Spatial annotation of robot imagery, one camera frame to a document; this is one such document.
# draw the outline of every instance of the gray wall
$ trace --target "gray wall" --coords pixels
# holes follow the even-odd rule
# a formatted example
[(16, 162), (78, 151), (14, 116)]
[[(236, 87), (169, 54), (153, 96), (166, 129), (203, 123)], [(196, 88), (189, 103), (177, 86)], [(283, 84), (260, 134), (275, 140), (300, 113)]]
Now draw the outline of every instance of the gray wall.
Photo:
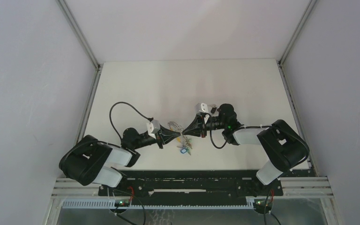
[(41, 224), (94, 68), (53, 0), (0, 0), (0, 225)]
[(360, 224), (360, 1), (318, 2), (285, 72), (314, 162), (345, 224)]

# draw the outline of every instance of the red wire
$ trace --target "red wire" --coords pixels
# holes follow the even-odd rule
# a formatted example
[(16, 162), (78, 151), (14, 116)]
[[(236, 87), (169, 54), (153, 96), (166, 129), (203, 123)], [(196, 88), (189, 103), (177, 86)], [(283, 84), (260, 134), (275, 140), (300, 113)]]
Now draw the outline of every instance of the red wire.
[(274, 200), (274, 190), (273, 189), (271, 189), (271, 202)]
[(135, 195), (135, 191), (133, 190), (132, 186), (129, 186), (128, 189), (132, 190), (132, 196), (130, 197), (130, 201), (133, 200), (133, 195)]

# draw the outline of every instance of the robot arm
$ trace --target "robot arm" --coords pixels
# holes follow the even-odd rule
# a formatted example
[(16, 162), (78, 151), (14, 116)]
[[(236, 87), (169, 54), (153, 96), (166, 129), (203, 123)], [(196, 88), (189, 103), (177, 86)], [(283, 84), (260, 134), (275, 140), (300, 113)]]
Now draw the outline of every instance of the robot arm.
[[(274, 179), (289, 171), (308, 158), (307, 144), (283, 120), (277, 120), (269, 126), (246, 127), (237, 120), (237, 113), (231, 104), (222, 104), (218, 109), (204, 103), (195, 107), (196, 116), (192, 123), (183, 130), (183, 135), (206, 137), (212, 130), (223, 129), (225, 144), (261, 144), (269, 157), (269, 161), (260, 169), (256, 178), (261, 185), (268, 185)], [(181, 133), (171, 131), (149, 119), (147, 131), (139, 134), (136, 129), (128, 128), (123, 132), (121, 147), (99, 141), (91, 135), (85, 136), (60, 161), (59, 168), (67, 177), (82, 185), (99, 183), (116, 187), (122, 174), (104, 163), (116, 163), (132, 167), (140, 154), (135, 151), (148, 145), (157, 144), (159, 148), (169, 143)]]
[(263, 185), (270, 184), (309, 156), (307, 144), (283, 120), (277, 120), (269, 126), (246, 127), (238, 122), (237, 113), (231, 104), (222, 104), (218, 108), (218, 116), (212, 116), (206, 104), (197, 104), (195, 108), (196, 117), (183, 134), (204, 138), (207, 130), (224, 129), (222, 135), (226, 143), (261, 144), (269, 157), (269, 161), (256, 174)]

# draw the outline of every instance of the white table surface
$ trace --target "white table surface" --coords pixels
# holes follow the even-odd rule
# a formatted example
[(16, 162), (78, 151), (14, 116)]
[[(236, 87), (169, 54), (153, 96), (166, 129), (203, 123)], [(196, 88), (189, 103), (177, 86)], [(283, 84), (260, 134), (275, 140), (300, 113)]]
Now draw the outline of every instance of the white table surface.
[[(147, 117), (168, 128), (175, 121), (184, 128), (195, 117), (199, 103), (230, 103), (238, 121), (247, 126), (269, 125), (285, 120), (297, 131), (284, 85), (274, 59), (176, 60), (106, 62), (97, 86), (85, 135), (120, 145), (109, 122), (110, 107), (126, 101)], [(133, 127), (146, 131), (147, 120), (127, 105), (117, 105), (112, 113), (122, 135)], [(163, 149), (154, 144), (137, 149), (141, 156), (128, 170), (238, 170), (260, 169), (268, 160), (261, 145), (226, 145), (218, 150), (207, 138), (192, 137), (191, 155), (181, 154), (173, 140)], [(216, 145), (222, 145), (221, 131), (213, 132)], [(308, 169), (307, 162), (296, 167)]]

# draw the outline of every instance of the white wall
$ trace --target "white wall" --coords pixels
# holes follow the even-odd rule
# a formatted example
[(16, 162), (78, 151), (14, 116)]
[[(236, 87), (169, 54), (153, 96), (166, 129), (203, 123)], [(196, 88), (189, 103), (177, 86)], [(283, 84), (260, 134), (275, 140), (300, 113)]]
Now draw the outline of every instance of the white wall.
[(99, 63), (281, 57), (309, 0), (67, 0)]
[(41, 224), (93, 73), (55, 1), (0, 0), (0, 225)]
[(360, 224), (360, 1), (318, 2), (285, 72), (345, 224)]

